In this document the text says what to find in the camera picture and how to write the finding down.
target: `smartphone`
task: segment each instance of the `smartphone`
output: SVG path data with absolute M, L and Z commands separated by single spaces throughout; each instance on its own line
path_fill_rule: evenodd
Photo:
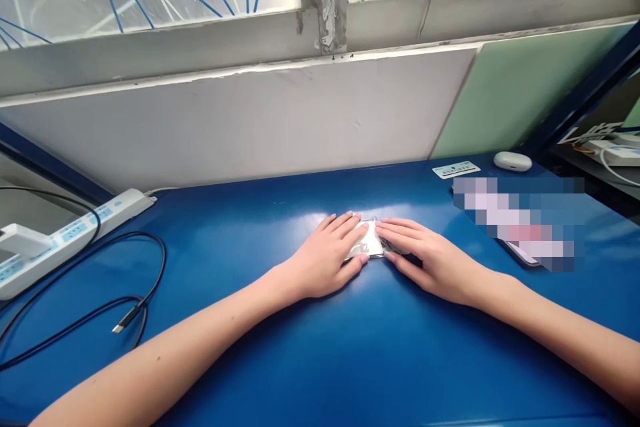
M 530 269 L 541 265 L 535 258 L 530 257 L 527 255 L 527 252 L 522 250 L 520 247 L 513 245 L 511 242 L 507 242 L 502 239 L 496 240 L 505 248 L 505 250 L 507 250 L 507 252 L 511 254 L 511 257 L 513 257 L 522 268 Z

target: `white card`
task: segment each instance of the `white card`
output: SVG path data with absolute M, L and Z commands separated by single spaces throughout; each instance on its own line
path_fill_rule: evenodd
M 457 177 L 458 175 L 465 175 L 465 173 L 471 173 L 473 171 L 480 171 L 480 168 L 473 165 L 470 161 L 464 161 L 445 165 L 444 167 L 436 167 L 432 170 L 438 175 L 438 177 L 447 179 Z

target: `hand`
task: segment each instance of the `hand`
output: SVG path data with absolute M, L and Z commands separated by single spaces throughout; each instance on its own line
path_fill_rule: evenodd
M 341 267 L 356 242 L 367 233 L 367 224 L 354 230 L 358 222 L 360 214 L 351 212 L 325 218 L 293 257 L 269 271 L 291 295 L 292 302 L 329 295 L 360 272 L 369 260 L 366 254 L 355 256 Z
M 495 280 L 504 274 L 487 269 L 443 236 L 405 219 L 376 222 L 376 234 L 422 261 L 413 265 L 395 252 L 385 256 L 423 290 L 450 302 L 479 308 Z

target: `blue tabletop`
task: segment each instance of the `blue tabletop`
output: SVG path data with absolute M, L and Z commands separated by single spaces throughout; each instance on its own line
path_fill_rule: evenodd
M 431 171 L 469 159 L 482 169 L 474 176 L 550 175 L 538 165 L 526 174 L 500 170 L 491 158 L 476 155 L 159 194 L 152 208 L 109 236 L 145 230 L 167 244 L 167 269 L 150 304 L 145 339 L 287 259 L 327 214 L 353 210 L 365 219 L 412 218 L 487 267 L 640 340 L 640 228 L 585 195 L 583 271 L 525 271 L 453 205 L 452 181 Z M 138 239 L 83 262 L 29 310 L 0 361 L 107 300 L 144 294 L 159 261 L 157 245 Z M 111 329 L 128 308 L 103 314 L 0 373 L 0 418 L 32 419 L 124 354 L 135 328 L 119 336 Z M 564 426 L 573 425 L 571 419 L 579 424 L 588 419 L 589 425 L 605 425 L 617 409 L 598 387 L 517 330 L 426 294 L 380 259 L 371 260 L 339 293 L 300 302 L 258 325 L 159 423 L 503 421 L 520 426 L 539 420 L 540 425 Z

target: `finger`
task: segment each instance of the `finger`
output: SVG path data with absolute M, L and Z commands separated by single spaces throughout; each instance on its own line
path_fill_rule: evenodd
M 323 231 L 325 228 L 327 228 L 327 226 L 331 222 L 333 222 L 333 219 L 335 219 L 335 213 L 332 213 L 329 217 L 325 218 L 322 222 L 320 222 L 320 225 L 318 225 L 318 228 L 315 231 L 316 232 Z
M 418 251 L 420 250 L 420 245 L 422 244 L 422 242 L 420 242 L 419 240 L 405 237 L 402 234 L 396 234 L 391 230 L 387 230 L 380 227 L 375 228 L 375 233 L 389 240 L 392 244 L 395 244 L 396 246 L 403 248 L 404 250 L 408 250 L 413 255 L 416 255 L 419 257 Z
M 419 230 L 419 231 L 422 231 L 422 232 L 430 232 L 431 231 L 428 228 L 426 228 L 425 226 L 422 226 L 422 225 L 418 224 L 414 220 L 396 219 L 396 218 L 391 218 L 391 219 L 384 218 L 384 219 L 382 219 L 382 221 L 385 222 L 386 224 L 393 224 L 393 225 L 397 225 L 397 226 L 401 226 L 401 227 L 410 228 L 410 229 L 413 229 L 413 230 Z
M 416 239 L 416 240 L 422 240 L 425 237 L 425 233 L 424 232 L 420 232 L 418 230 L 413 230 L 413 229 L 410 229 L 410 228 L 407 228 L 407 227 L 401 227 L 401 226 L 397 226 L 397 225 L 393 225 L 393 224 L 387 224 L 385 222 L 376 222 L 375 226 L 383 228 L 383 229 L 391 230 L 392 232 L 395 232 L 396 234 L 401 234 L 401 235 L 404 235 L 405 237 L 413 238 L 413 239 Z
M 353 246 L 358 242 L 362 237 L 364 237 L 369 229 L 369 224 L 362 224 L 357 229 L 351 230 L 343 239 L 343 242 L 348 245 L 349 250 L 353 248 Z
M 353 217 L 347 220 L 344 224 L 339 226 L 333 231 L 333 235 L 342 240 L 351 230 L 355 229 L 355 226 L 360 222 L 360 214 L 356 213 Z
M 367 254 L 360 254 L 355 256 L 349 263 L 342 267 L 336 274 L 336 280 L 339 285 L 338 288 L 342 288 L 349 280 L 356 276 L 362 269 L 362 266 L 369 261 Z
M 386 252 L 385 257 L 391 260 L 400 272 L 413 280 L 422 290 L 433 293 L 435 282 L 425 270 L 413 265 L 409 260 L 395 252 Z
M 336 220 L 334 220 L 333 222 L 331 222 L 329 224 L 329 226 L 325 229 L 327 232 L 333 232 L 334 230 L 336 230 L 339 226 L 341 226 L 342 224 L 344 224 L 347 220 L 349 220 L 351 217 L 353 217 L 353 212 L 351 210 L 349 210 L 347 213 L 343 213 L 341 216 L 339 216 Z

